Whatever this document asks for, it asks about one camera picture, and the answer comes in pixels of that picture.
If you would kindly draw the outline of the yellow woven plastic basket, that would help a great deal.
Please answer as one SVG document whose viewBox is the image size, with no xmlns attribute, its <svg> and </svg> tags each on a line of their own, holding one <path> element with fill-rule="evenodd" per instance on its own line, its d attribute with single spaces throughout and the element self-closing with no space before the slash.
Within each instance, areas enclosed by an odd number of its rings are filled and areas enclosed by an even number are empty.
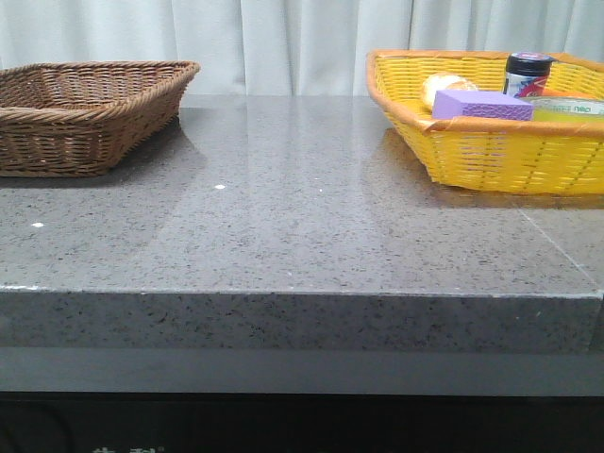
<svg viewBox="0 0 604 453">
<path fill-rule="evenodd" d="M 517 194 L 602 193 L 600 121 L 432 119 L 420 99 L 428 76 L 450 73 L 498 91 L 507 58 L 496 51 L 378 49 L 367 56 L 367 90 L 434 182 Z"/>
</svg>

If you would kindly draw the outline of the brown wicker basket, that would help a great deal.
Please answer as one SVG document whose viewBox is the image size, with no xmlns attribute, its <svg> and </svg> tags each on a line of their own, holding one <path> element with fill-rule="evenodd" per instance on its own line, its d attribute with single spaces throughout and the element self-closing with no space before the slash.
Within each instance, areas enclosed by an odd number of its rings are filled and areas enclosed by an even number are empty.
<svg viewBox="0 0 604 453">
<path fill-rule="evenodd" d="M 188 60 L 36 63 L 1 72 L 1 174 L 100 176 L 178 115 Z"/>
</svg>

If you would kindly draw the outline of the black lidded jar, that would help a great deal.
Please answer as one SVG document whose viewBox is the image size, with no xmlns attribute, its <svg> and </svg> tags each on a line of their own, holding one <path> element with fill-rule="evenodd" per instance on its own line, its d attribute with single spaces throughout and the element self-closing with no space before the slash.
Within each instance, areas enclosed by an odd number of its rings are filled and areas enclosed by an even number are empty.
<svg viewBox="0 0 604 453">
<path fill-rule="evenodd" d="M 502 92 L 514 98 L 541 96 L 555 61 L 553 57 L 541 53 L 509 54 Z"/>
</svg>

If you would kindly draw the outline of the yellow tape roll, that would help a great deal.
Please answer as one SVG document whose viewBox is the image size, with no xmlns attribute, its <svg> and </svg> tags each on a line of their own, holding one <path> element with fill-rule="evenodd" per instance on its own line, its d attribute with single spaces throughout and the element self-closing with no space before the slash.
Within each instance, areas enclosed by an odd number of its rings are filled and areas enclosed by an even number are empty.
<svg viewBox="0 0 604 453">
<path fill-rule="evenodd" d="M 547 122 L 602 122 L 603 101 L 576 96 L 531 96 L 533 120 Z"/>
</svg>

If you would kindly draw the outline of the white curtain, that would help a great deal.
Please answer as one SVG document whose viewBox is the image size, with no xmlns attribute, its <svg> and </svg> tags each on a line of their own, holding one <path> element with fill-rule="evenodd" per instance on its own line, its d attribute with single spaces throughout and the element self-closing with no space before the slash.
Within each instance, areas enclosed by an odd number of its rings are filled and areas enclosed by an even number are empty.
<svg viewBox="0 0 604 453">
<path fill-rule="evenodd" d="M 599 1 L 5 1 L 1 64 L 194 60 L 194 94 L 363 95 L 375 49 L 603 57 Z"/>
</svg>

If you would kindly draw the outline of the purple sponge block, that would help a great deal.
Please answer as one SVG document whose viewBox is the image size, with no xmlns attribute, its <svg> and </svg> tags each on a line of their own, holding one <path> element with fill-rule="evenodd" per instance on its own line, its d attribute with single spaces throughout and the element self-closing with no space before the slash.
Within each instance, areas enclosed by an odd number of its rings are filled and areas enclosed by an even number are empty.
<svg viewBox="0 0 604 453">
<path fill-rule="evenodd" d="M 465 116 L 530 121 L 533 106 L 501 92 L 440 90 L 435 94 L 431 116 L 438 120 Z"/>
</svg>

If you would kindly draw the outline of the bread roll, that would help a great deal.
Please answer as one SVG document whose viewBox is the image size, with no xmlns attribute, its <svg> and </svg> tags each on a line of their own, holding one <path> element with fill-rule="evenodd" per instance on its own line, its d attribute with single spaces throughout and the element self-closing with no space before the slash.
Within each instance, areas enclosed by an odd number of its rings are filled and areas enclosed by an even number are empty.
<svg viewBox="0 0 604 453">
<path fill-rule="evenodd" d="M 454 91 L 477 91 L 478 86 L 465 77 L 439 73 L 429 75 L 422 83 L 420 99 L 425 108 L 432 111 L 435 102 L 436 92 L 442 90 Z"/>
</svg>

